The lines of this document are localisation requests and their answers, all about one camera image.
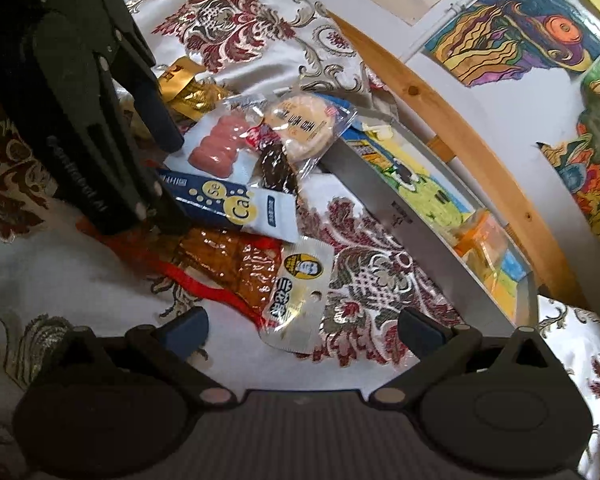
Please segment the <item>round pastry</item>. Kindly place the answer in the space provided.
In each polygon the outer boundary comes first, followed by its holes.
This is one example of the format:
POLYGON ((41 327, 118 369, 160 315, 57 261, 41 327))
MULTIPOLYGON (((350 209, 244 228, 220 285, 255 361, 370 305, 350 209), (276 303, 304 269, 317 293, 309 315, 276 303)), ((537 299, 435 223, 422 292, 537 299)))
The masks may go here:
POLYGON ((321 94, 293 91, 268 104, 259 127, 261 154, 278 148, 298 180, 308 176, 354 123, 356 108, 321 94))

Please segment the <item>gold foil snack packet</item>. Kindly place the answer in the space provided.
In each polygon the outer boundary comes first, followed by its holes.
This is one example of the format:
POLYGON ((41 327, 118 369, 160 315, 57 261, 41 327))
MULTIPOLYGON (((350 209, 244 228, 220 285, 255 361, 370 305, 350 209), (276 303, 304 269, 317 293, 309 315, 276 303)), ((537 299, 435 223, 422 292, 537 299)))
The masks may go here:
POLYGON ((215 109, 216 104, 232 92, 210 80, 198 81, 196 76, 206 68, 182 56, 169 65, 158 77, 163 102, 171 110, 198 122, 215 109))

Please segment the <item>red snack wrapper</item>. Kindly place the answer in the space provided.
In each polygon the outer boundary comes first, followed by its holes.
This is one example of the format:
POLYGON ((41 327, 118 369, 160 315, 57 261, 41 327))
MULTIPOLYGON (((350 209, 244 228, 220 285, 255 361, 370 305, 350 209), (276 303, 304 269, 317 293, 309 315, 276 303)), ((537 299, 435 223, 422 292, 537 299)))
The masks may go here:
POLYGON ((189 292, 191 295, 225 304, 227 307, 233 308, 249 321, 253 322, 254 326, 260 328, 262 322, 260 315, 252 310, 245 301, 236 295, 231 290, 226 288, 215 288, 197 281, 174 263, 162 260, 157 254, 151 250, 137 245, 135 242, 129 242, 126 233, 115 236, 105 236, 99 234, 88 222, 87 218, 81 218, 76 222, 76 228, 83 234, 94 238, 100 244, 105 245, 112 250, 123 262, 129 266, 135 266, 146 275, 165 276, 180 285, 182 289, 189 292))

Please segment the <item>metal tray with cartoon print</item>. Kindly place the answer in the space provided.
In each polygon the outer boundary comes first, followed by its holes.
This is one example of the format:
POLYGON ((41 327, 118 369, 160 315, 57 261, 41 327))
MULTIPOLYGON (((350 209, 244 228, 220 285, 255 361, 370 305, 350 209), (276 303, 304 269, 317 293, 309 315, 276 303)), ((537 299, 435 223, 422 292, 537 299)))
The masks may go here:
POLYGON ((490 210, 400 122, 362 108, 321 164, 417 261, 466 323, 507 336, 538 322, 530 263, 503 227, 508 249, 494 282, 480 281, 457 255, 452 229, 476 210, 490 210))

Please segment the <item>pink sausage snack pack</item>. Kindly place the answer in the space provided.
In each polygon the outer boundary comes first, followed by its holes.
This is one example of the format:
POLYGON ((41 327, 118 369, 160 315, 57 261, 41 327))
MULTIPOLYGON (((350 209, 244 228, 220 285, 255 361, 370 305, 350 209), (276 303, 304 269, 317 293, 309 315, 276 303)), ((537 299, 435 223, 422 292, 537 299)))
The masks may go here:
POLYGON ((252 134, 262 119, 258 103, 220 104, 184 134, 182 148, 166 156, 164 166, 183 174, 247 184, 259 159, 252 134))

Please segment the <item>orange wrapped bread pack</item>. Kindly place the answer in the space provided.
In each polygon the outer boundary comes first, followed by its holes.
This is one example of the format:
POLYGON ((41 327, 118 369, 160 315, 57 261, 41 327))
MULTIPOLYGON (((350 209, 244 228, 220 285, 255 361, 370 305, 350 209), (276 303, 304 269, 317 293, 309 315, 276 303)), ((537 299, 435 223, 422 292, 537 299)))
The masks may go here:
POLYGON ((453 248, 476 277, 494 282, 508 249, 506 232, 486 209, 476 210, 460 226, 452 229, 453 248))

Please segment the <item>brown tofu snack packet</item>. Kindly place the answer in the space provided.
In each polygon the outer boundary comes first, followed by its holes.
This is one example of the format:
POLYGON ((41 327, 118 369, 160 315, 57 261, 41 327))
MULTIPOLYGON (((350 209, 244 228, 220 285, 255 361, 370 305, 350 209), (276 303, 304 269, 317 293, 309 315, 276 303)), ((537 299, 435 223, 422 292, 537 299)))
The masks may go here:
POLYGON ((226 304, 272 348, 309 354, 318 345, 335 249, 302 236, 283 243, 260 235, 194 229, 178 244, 186 266, 214 285, 181 278, 194 295, 226 304))

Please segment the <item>blue white calcium packet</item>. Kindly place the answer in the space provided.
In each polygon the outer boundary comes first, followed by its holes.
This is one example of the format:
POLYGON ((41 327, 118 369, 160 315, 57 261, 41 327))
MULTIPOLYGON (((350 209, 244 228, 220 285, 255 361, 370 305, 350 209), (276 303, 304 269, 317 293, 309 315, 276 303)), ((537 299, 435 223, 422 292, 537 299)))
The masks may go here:
POLYGON ((300 237, 296 198, 217 178, 156 169, 166 189, 197 224, 215 229, 241 230, 286 243, 300 237))

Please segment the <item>dark dried snack packet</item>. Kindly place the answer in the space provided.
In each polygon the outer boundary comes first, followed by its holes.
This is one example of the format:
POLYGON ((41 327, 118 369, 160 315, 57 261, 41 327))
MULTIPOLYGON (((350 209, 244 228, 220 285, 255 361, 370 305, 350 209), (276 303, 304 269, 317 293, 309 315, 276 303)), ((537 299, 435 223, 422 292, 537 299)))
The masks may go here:
POLYGON ((254 168, 251 184, 256 188, 297 195, 297 174, 288 162, 283 144, 279 141, 263 141, 259 145, 260 156, 254 168))

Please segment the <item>flower colourful drawing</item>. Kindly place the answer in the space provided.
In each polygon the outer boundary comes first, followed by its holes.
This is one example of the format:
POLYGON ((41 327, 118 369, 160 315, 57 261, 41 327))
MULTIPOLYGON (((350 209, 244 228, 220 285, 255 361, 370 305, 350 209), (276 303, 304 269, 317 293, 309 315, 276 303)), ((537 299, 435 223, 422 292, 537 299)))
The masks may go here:
POLYGON ((600 58, 583 77, 580 93, 584 109, 576 136, 554 146, 540 142, 538 148, 600 238, 600 58))

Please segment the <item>swirly orange blue drawing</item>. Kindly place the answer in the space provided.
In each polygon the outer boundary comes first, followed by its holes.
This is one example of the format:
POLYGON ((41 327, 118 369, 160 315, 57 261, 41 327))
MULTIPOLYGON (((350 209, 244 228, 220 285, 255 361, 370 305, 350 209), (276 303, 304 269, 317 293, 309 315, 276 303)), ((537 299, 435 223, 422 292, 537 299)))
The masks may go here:
POLYGON ((424 51, 467 88, 534 68, 579 75, 600 57, 600 20, 577 0, 476 0, 424 51))

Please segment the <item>wooden bed rail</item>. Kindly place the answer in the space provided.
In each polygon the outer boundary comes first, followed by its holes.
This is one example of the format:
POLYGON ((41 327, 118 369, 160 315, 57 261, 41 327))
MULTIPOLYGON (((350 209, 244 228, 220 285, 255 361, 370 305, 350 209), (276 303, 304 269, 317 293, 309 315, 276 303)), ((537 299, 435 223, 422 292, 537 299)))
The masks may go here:
POLYGON ((586 309, 576 274, 550 228, 501 159, 454 108, 403 62, 338 15, 332 17, 365 64, 432 130, 427 142, 444 162, 458 159, 476 179, 505 222, 550 296, 586 309))

